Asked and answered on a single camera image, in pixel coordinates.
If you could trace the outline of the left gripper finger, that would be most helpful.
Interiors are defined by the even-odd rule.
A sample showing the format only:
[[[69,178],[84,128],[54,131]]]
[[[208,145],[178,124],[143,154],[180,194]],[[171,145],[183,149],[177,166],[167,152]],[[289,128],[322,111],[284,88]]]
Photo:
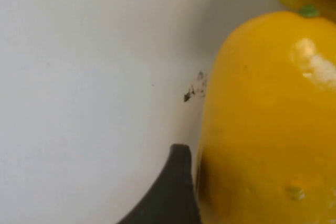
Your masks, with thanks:
[[[137,205],[119,224],[200,224],[194,193],[192,153],[173,144],[161,173]]]

